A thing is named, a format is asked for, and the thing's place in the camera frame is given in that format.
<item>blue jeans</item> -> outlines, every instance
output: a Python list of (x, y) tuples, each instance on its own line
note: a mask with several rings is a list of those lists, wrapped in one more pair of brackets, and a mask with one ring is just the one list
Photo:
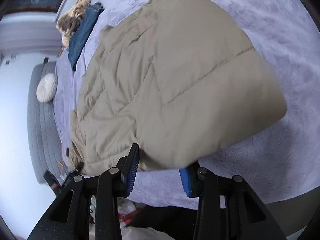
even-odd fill
[(85, 9), (85, 17), (83, 22), (80, 24), (75, 34), (73, 34), (70, 38), (68, 58), (73, 71), (76, 71), (77, 61), (81, 55), (82, 49), (87, 42), (100, 13), (102, 13), (103, 10), (104, 9), (99, 2), (88, 6)]

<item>white round cushion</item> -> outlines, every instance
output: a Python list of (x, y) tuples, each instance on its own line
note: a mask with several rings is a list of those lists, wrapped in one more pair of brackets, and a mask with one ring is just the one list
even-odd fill
[(37, 98), (41, 103), (47, 103), (57, 91), (58, 79), (54, 73), (48, 73), (39, 82), (37, 87)]

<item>silver bolt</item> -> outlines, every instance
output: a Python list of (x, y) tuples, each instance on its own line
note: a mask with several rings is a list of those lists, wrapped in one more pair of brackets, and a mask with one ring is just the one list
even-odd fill
[(235, 180), (235, 182), (242, 182), (243, 181), (242, 177), (239, 175), (234, 176), (233, 179)]
[(200, 174), (206, 174), (206, 173), (207, 173), (207, 169), (206, 169), (206, 168), (199, 168), (199, 169), (198, 169), (198, 172), (199, 172)]
[(111, 169), (109, 170), (109, 172), (110, 172), (111, 174), (116, 174), (116, 173), (119, 172), (119, 169), (116, 168), (116, 167), (113, 167), (113, 168), (111, 168)]
[(81, 176), (81, 175), (77, 175), (77, 176), (75, 176), (75, 177), (73, 178), (73, 180), (74, 180), (75, 182), (80, 182), (80, 181), (82, 180), (82, 176)]

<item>gray curtain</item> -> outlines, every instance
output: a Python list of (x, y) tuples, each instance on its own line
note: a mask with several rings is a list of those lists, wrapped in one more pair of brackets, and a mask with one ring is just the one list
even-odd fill
[(0, 53), (43, 53), (56, 55), (61, 35), (55, 22), (10, 22), (0, 24)]

